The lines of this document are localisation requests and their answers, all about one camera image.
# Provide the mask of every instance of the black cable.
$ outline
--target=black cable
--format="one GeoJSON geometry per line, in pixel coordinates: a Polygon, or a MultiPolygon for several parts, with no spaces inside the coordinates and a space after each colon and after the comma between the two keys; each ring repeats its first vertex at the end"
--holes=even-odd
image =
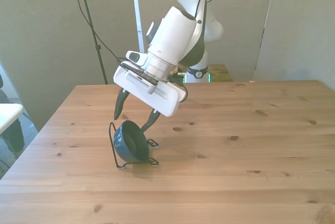
{"type": "MultiPolygon", "coordinates": [[[[86,20],[86,22],[87,22],[87,24],[89,25],[89,27],[91,27],[91,24],[90,24],[90,22],[87,20],[87,18],[86,18],[86,16],[85,16],[85,14],[84,14],[84,12],[83,12],[83,10],[82,10],[82,7],[81,7],[81,5],[80,5],[80,1],[79,0],[77,0],[77,2],[78,2],[78,5],[79,5],[79,9],[80,9],[80,12],[82,13],[82,15],[83,15],[83,17],[85,18],[85,20],[86,20]]],[[[117,60],[117,62],[119,63],[119,64],[121,64],[121,61],[119,60],[119,58],[114,54],[114,52],[112,52],[111,51],[111,49],[107,46],[107,45],[105,45],[105,43],[100,39],[100,37],[98,36],[98,34],[94,31],[94,33],[95,33],[95,36],[97,37],[97,39],[102,43],[102,45],[116,58],[116,60],[117,60]]]]}
{"type": "Polygon", "coordinates": [[[185,96],[185,98],[182,101],[180,101],[180,103],[185,102],[187,100],[187,98],[188,98],[188,90],[187,90],[187,88],[185,87],[185,85],[183,85],[182,88],[185,89],[186,96],[185,96]]]}
{"type": "Polygon", "coordinates": [[[0,159],[0,162],[3,163],[8,169],[10,169],[10,166],[5,163],[2,159],[0,159]]]}
{"type": "Polygon", "coordinates": [[[201,0],[198,1],[197,8],[195,10],[195,15],[194,15],[195,18],[197,17],[197,14],[198,14],[198,9],[199,9],[200,2],[201,2],[201,0]]]}

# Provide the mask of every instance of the wooden table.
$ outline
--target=wooden table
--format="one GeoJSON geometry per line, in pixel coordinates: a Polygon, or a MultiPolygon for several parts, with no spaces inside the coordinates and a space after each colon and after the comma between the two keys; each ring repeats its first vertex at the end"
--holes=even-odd
{"type": "MultiPolygon", "coordinates": [[[[115,168],[117,86],[78,86],[0,181],[0,223],[335,223],[335,94],[319,82],[188,84],[148,130],[160,167],[115,168]]],[[[150,108],[130,96],[123,120],[150,108]]]]}

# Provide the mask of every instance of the wood knot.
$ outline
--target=wood knot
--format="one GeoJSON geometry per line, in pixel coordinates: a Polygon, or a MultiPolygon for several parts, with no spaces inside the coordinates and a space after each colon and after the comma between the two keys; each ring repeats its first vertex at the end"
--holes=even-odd
{"type": "Polygon", "coordinates": [[[262,116],[268,116],[268,114],[263,112],[262,110],[255,110],[255,112],[259,115],[262,115],[262,116]]]}
{"type": "Polygon", "coordinates": [[[174,127],[173,130],[174,130],[174,131],[182,131],[183,129],[180,128],[180,127],[174,127]]]}
{"type": "Polygon", "coordinates": [[[93,209],[94,213],[98,213],[104,206],[103,205],[96,205],[93,209]]]}
{"type": "Polygon", "coordinates": [[[309,100],[305,97],[299,97],[301,101],[305,101],[305,102],[308,102],[309,100]]]}
{"type": "Polygon", "coordinates": [[[202,155],[202,154],[197,154],[196,155],[197,159],[206,159],[206,156],[202,155]]]}
{"type": "Polygon", "coordinates": [[[261,173],[261,171],[259,171],[259,170],[255,170],[255,171],[247,171],[247,173],[257,173],[257,174],[259,174],[259,173],[261,173]]]}
{"type": "Polygon", "coordinates": [[[239,136],[231,136],[230,137],[230,140],[233,140],[233,141],[238,140],[238,139],[239,139],[239,136]]]}

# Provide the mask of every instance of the floor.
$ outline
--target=floor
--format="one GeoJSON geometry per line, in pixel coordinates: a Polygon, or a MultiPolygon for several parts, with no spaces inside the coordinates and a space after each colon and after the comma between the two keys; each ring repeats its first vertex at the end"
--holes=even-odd
{"type": "MultiPolygon", "coordinates": [[[[12,103],[21,104],[18,98],[9,98],[12,103]]],[[[26,118],[25,116],[21,115],[19,117],[22,132],[25,140],[25,148],[32,142],[32,140],[37,135],[37,129],[33,125],[33,123],[26,118]]],[[[3,160],[8,166],[12,166],[15,162],[13,154],[9,151],[7,145],[3,140],[0,139],[0,159],[3,160]]],[[[0,179],[3,175],[7,172],[8,168],[0,162],[0,179]]]]}

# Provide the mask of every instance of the white panel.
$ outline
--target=white panel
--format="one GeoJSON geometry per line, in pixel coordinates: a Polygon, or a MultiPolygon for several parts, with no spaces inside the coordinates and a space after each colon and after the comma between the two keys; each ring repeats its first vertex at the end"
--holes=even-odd
{"type": "MultiPolygon", "coordinates": [[[[143,34],[176,0],[139,0],[143,34]]],[[[253,77],[270,0],[213,0],[209,7],[225,27],[221,42],[207,45],[210,64],[225,64],[236,81],[253,77]]]]}
{"type": "Polygon", "coordinates": [[[272,0],[256,80],[321,80],[335,89],[334,0],[272,0]]]}
{"type": "MultiPolygon", "coordinates": [[[[133,0],[87,1],[96,32],[117,56],[138,51],[133,0]]],[[[104,83],[76,0],[0,0],[0,10],[0,60],[38,129],[76,85],[104,83]]],[[[104,48],[102,56],[112,83],[116,61],[104,48]]]]}

